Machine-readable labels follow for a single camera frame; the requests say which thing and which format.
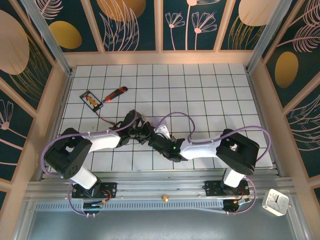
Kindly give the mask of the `grey metal sheet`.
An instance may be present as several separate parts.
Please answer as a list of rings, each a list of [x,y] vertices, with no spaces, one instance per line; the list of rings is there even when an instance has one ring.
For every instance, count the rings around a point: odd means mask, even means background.
[[[201,210],[35,211],[18,240],[309,240],[295,219],[256,206],[242,214]]]

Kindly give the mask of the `white square alarm clock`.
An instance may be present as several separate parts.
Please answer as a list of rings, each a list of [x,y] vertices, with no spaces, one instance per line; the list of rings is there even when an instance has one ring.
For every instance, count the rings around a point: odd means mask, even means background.
[[[287,213],[289,202],[288,196],[271,188],[263,197],[262,207],[275,216],[280,217]]]

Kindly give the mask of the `red black utility knife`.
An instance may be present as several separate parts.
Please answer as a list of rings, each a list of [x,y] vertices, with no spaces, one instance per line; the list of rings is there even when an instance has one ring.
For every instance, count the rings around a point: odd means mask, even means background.
[[[112,93],[110,93],[109,95],[107,95],[102,102],[110,102],[111,100],[115,99],[116,97],[120,96],[121,94],[125,93],[128,91],[128,88],[126,86],[122,86],[118,89],[116,89],[115,91],[113,91]]]

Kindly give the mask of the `black battery pack yellow label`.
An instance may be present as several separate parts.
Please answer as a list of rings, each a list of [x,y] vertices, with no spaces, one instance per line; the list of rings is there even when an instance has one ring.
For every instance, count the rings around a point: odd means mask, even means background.
[[[103,103],[89,90],[79,96],[79,98],[94,112],[96,113],[103,107]]]

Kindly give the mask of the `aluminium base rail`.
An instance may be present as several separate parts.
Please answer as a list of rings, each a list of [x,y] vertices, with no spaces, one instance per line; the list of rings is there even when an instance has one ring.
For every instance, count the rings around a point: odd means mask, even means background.
[[[116,200],[202,199],[206,197],[205,181],[221,181],[224,169],[174,169],[96,172],[102,182],[117,183]],[[278,176],[277,170],[257,169],[250,180],[256,195],[262,198],[269,189],[295,197],[297,191],[290,177]],[[67,196],[68,181],[45,175],[41,181],[27,185],[25,200],[59,201]]]

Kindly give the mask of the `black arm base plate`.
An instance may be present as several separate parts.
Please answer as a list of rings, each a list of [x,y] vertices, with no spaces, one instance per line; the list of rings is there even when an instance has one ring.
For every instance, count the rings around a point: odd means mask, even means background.
[[[207,180],[204,182],[202,188],[205,190],[207,197],[250,195],[249,185],[246,180],[241,180],[238,187],[227,186],[218,180]]]
[[[73,199],[102,199],[115,198],[117,194],[116,182],[97,182],[92,188],[85,189],[79,184],[74,184],[71,192]]]

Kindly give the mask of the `aluminium side rail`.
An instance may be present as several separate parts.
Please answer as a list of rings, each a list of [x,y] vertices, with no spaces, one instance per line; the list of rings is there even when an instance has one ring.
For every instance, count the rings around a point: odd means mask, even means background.
[[[40,101],[40,113],[38,116],[42,121],[47,117],[48,122],[45,125],[45,135],[39,143],[41,148],[38,162],[42,175],[47,175],[52,178],[60,178],[61,175],[49,171],[46,167],[45,154],[57,140],[62,114],[66,108],[66,102],[73,82],[74,73],[75,71],[72,70],[70,76],[64,73],[63,76],[54,77],[53,80],[50,80],[48,86],[45,87],[44,97]]]
[[[266,129],[268,134],[269,134],[269,136],[270,136],[270,137],[268,137],[268,135],[266,133],[264,133],[264,137],[265,137],[265,140],[266,140],[267,144],[270,144],[270,148],[269,148],[268,153],[269,153],[270,159],[272,161],[272,165],[273,165],[272,169],[277,170],[277,175],[278,176],[284,177],[285,175],[284,175],[284,172],[282,170],[281,164],[279,162],[277,151],[273,146],[272,134],[270,132],[269,125],[267,123],[267,119],[266,119],[266,115],[264,113],[264,109],[263,109],[263,106],[262,106],[261,99],[258,96],[258,92],[257,92],[257,90],[255,88],[254,80],[253,80],[252,76],[249,73],[246,73],[246,77],[247,77],[248,84],[249,84],[249,87],[250,87],[250,90],[251,90],[251,93],[252,93],[253,100],[255,102],[255,106],[257,108],[257,114],[258,114],[258,117],[259,117],[259,120],[260,120],[261,127]]]

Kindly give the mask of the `aluminium corner post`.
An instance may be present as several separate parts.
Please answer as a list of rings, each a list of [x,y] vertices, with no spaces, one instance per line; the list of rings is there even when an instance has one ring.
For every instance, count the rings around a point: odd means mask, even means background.
[[[67,76],[72,73],[61,47],[53,32],[50,30],[47,20],[54,20],[63,9],[62,0],[19,0],[23,5],[30,23],[34,24],[40,36],[50,49]]]
[[[276,32],[280,28],[286,14],[291,12],[290,7],[295,6],[296,1],[297,0],[279,0],[245,66],[247,74],[251,74],[254,71],[268,44],[271,43],[273,37],[276,36]]]

